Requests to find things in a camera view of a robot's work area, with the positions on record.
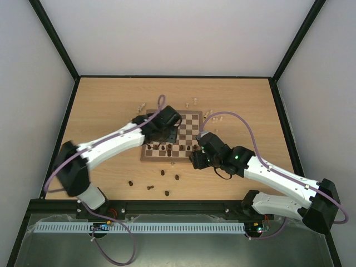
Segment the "black aluminium frame rail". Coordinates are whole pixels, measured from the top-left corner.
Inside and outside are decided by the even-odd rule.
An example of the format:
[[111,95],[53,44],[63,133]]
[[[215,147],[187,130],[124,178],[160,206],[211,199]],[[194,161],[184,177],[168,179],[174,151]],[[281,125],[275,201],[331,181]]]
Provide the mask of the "black aluminium frame rail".
[[[33,199],[28,210],[37,213],[80,213],[87,216],[83,204],[76,200]],[[173,200],[110,200],[94,210],[101,215],[117,218],[132,215],[216,215],[228,218],[258,217],[256,211],[241,200],[225,201],[173,201]]]

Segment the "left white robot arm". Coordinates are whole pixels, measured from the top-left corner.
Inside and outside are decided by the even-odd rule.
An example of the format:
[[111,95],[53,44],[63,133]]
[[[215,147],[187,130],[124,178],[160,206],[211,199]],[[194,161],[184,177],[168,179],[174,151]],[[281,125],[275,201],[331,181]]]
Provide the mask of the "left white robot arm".
[[90,171],[104,161],[151,142],[175,142],[182,116],[171,106],[147,115],[138,115],[119,130],[79,145],[65,142],[52,173],[68,196],[76,197],[91,210],[107,201],[90,181]]

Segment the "left base circuit board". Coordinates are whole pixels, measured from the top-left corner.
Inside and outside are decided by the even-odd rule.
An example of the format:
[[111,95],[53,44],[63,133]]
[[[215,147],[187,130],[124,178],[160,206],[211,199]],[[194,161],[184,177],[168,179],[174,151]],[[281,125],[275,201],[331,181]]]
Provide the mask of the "left base circuit board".
[[112,227],[114,227],[115,223],[112,221],[107,222],[93,222],[89,225],[89,231],[109,231]]

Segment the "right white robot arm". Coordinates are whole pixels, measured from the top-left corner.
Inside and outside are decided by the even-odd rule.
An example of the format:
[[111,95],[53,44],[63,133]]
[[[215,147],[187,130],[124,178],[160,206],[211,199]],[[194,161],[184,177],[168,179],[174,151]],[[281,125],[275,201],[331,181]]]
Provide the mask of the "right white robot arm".
[[234,175],[265,184],[280,196],[250,190],[241,207],[250,218],[262,215],[278,215],[301,221],[309,229],[328,234],[334,224],[340,199],[335,184],[307,179],[283,170],[242,146],[229,147],[211,132],[198,135],[200,149],[189,159],[195,169],[212,167]]

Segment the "wooden chessboard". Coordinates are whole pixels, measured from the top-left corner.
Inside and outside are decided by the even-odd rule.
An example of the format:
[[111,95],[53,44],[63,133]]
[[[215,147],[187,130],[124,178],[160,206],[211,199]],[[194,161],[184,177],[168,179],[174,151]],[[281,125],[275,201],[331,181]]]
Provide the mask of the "wooden chessboard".
[[[192,152],[200,149],[196,135],[200,132],[202,125],[203,114],[201,111],[178,111],[182,116],[182,123],[178,127],[177,140],[173,143],[153,142],[152,149],[148,150],[147,145],[141,149],[140,160],[142,162],[190,162],[189,156]],[[172,144],[172,148],[168,149],[167,145]],[[159,145],[159,149],[155,150],[154,146]],[[180,151],[180,145],[184,146],[184,150]],[[194,150],[194,145],[198,145],[198,149]],[[191,151],[187,150],[187,146],[191,146]],[[171,150],[171,156],[167,156],[167,150]]]

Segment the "base circuit board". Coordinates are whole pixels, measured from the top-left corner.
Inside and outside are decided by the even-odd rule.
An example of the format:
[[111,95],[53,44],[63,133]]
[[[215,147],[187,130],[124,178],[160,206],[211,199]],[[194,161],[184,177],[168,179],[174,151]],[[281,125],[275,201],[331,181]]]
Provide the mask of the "base circuit board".
[[112,227],[114,227],[115,223],[112,221],[107,222],[93,222],[89,225],[89,231],[109,231]]
[[246,233],[257,233],[261,234],[263,232],[269,231],[271,228],[271,222],[267,219],[260,222],[249,222],[244,224],[244,230]]

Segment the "right base circuit board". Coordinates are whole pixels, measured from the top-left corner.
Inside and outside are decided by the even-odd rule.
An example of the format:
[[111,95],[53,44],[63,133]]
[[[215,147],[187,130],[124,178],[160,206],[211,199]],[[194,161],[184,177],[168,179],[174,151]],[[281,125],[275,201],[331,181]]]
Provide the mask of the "right base circuit board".
[[257,233],[261,234],[263,232],[269,231],[271,228],[271,222],[267,219],[260,222],[249,222],[244,224],[244,230],[246,233]]

